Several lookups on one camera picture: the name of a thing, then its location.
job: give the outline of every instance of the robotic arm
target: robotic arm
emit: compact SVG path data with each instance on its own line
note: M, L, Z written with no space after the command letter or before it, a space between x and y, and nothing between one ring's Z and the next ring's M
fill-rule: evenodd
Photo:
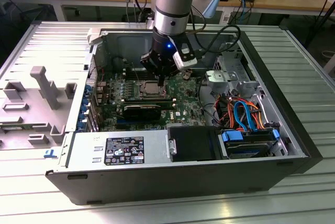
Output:
M185 33L192 4L205 17L213 16L219 0L155 0L151 50L141 57L142 65L155 74L159 85L197 63L197 56Z

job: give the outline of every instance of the table leg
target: table leg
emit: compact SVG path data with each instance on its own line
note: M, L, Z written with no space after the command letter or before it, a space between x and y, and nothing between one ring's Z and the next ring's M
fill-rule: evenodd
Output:
M56 14L58 21L66 21L66 14L62 8L62 5L59 3L53 3L52 4L54 12Z
M100 7L99 6L95 6L95 12L96 12L96 19L98 21L101 21L102 18L101 18L101 11L100 11Z
M332 69L335 67L335 54L332 56L332 58L326 63L325 67L323 69L325 72L329 73Z
M235 7L222 7L222 14L220 18L220 23L222 25L227 25L229 22L229 18L232 12L234 12Z
M4 8L4 3L0 3L0 15L5 15L6 14L6 10Z

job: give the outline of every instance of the floor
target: floor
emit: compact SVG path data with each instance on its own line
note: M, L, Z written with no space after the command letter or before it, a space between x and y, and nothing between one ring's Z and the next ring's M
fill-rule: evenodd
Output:
M6 14L0 15L0 65L6 61L7 57L20 40L25 30L29 27L29 20L56 20L54 14L48 13L47 15L39 15L38 13L31 13L24 16L23 19L20 17L20 11L14 5L6 5ZM28 10L31 8L38 7L32 4L18 4L21 10ZM80 15L77 16L74 10L66 10L68 21L98 21L95 7L90 6L78 6L76 7L80 11ZM130 21L135 21L134 15L131 14L133 10L129 11ZM126 21L125 8L122 7L101 7L101 21ZM207 21L208 24L218 23L220 19L220 13ZM262 25L278 25L279 23L286 26L294 36L300 41L304 42L310 26L314 23L314 17L311 16L283 16L273 14L263 14L260 20ZM255 25L258 19L253 19L253 15L249 19L249 24ZM317 34L313 42L311 43L308 51L310 54L319 62L321 66L327 63L327 59L322 56L322 52L335 51L334 33L335 24L333 22L327 22L321 31ZM335 77L334 71L330 73L331 76Z

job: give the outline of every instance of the side panel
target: side panel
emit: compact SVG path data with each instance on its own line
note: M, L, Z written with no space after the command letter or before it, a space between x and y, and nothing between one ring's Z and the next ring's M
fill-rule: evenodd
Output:
M296 173L304 173L308 171L311 167L322 160L321 153L316 148L303 124L300 122L298 116L293 111L291 105L278 87L271 73L266 68L266 65L260 58L259 54L255 50L255 47L252 45L244 31L241 32L240 42L301 149L307 156L309 156L309 158L306 159L304 166L296 171Z
M49 171L46 177L73 203L86 205L265 191L303 163L301 158L286 163L263 161L58 174Z

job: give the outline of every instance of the metal table surface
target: metal table surface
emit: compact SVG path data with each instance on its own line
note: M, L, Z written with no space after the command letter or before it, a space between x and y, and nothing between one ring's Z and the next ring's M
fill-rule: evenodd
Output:
M6 80L15 80L18 72L28 76L33 63L62 68L61 75L50 73L58 85L75 81L79 78L75 70L89 53L88 30L113 26L32 25L1 68L0 88ZM77 206L44 177L50 163L57 162L43 158L45 149L0 151L0 223L333 223L335 83L290 32L277 26L241 29L297 112L323 161L305 174L282 180L268 192Z

